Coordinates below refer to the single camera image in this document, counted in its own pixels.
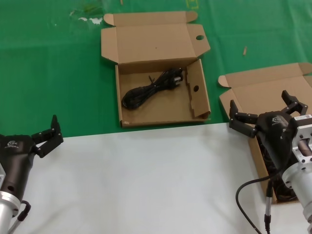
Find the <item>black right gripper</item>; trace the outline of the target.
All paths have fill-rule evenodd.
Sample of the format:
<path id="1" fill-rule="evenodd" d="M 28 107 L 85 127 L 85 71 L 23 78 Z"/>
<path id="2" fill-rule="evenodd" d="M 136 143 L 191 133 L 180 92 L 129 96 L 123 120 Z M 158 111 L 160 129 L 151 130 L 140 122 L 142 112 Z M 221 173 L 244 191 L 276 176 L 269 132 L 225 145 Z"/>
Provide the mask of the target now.
<path id="1" fill-rule="evenodd" d="M 230 122 L 229 127 L 243 135 L 260 138 L 267 150 L 275 167 L 282 174 L 292 165 L 293 154 L 291 153 L 291 141 L 283 135 L 286 131 L 291 114 L 298 112 L 305 115 L 308 106 L 300 102 L 297 97 L 289 95 L 286 90 L 281 95 L 286 107 L 281 111 L 266 112 L 255 115 L 238 111 L 235 101 L 230 101 Z"/>

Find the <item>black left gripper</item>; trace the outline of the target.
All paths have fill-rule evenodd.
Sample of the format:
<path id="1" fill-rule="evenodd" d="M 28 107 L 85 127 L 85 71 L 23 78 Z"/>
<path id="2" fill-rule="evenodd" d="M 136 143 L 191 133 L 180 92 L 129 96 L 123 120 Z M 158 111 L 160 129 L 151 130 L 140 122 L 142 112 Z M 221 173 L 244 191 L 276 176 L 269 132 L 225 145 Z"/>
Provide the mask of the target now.
<path id="1" fill-rule="evenodd" d="M 44 158 L 63 143 L 60 124 L 53 115 L 50 129 L 27 135 L 2 136 L 0 138 L 0 164 L 5 172 L 1 191 L 13 196 L 23 196 L 35 153 Z"/>

